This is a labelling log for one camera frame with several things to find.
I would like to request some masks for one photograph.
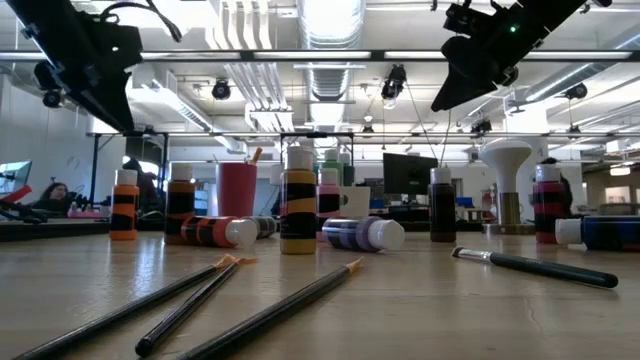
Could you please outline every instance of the wooden table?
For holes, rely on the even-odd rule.
[[[224,250],[164,246],[160,234],[0,244],[0,354],[15,356],[205,265]],[[614,290],[453,259],[452,245],[408,234],[402,251],[369,255],[360,273],[251,346],[238,359],[638,359],[640,254],[536,246],[532,237],[458,244],[608,271]],[[276,239],[160,349],[173,359],[360,254],[319,247],[282,256]],[[138,339],[191,291],[117,326],[68,359],[135,359]]]

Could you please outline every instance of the red cup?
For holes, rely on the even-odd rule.
[[[251,216],[258,168],[251,164],[225,163],[216,167],[218,216]]]

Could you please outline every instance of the red container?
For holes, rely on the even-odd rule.
[[[251,164],[226,163],[216,167],[218,216],[251,216],[256,195],[258,168]]]
[[[560,182],[560,171],[553,165],[538,165],[532,204],[538,243],[557,244],[556,220],[567,217],[563,205],[564,197],[565,189]]]

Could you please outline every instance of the acrylic paint bottle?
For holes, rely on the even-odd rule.
[[[135,170],[117,170],[116,185],[111,194],[111,227],[109,237],[114,241],[135,240],[136,211],[140,189],[138,172]]]
[[[290,146],[282,173],[280,251],[313,254],[316,251],[316,175],[313,152]]]
[[[219,248],[251,247],[258,230],[253,221],[234,216],[193,216],[184,221],[180,234],[189,245]]]
[[[555,165],[537,165],[536,183],[533,184],[533,211],[536,241],[556,244],[556,220],[565,219],[565,188],[560,182],[560,169]]]
[[[556,221],[558,244],[584,243],[589,250],[640,251],[640,216],[585,216]]]
[[[332,218],[324,223],[322,237],[336,249],[378,252],[402,247],[404,229],[393,220],[382,220],[376,216]]]
[[[338,170],[320,170],[320,185],[318,185],[318,225],[316,239],[322,240],[322,226],[329,218],[340,216],[340,187],[338,187]]]
[[[271,216],[245,216],[243,219],[251,220],[256,224],[258,239],[266,239],[275,234],[278,224]]]
[[[342,185],[353,186],[356,181],[356,169],[351,166],[351,154],[340,154],[339,162],[342,164]]]
[[[171,181],[167,185],[167,208],[164,227],[166,244],[185,244],[180,235],[182,223],[195,215],[196,185],[191,183],[191,164],[171,164]]]
[[[431,169],[431,241],[456,241],[456,195],[449,168]]]
[[[324,162],[320,164],[320,170],[322,169],[336,169],[338,170],[338,184],[344,182],[344,167],[338,162],[339,156],[338,149],[327,149],[324,152]]]

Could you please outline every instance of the monitor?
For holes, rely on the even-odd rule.
[[[0,196],[27,185],[30,171],[31,160],[0,164]]]
[[[384,153],[382,165],[385,194],[427,195],[430,172],[438,167],[438,159]]]

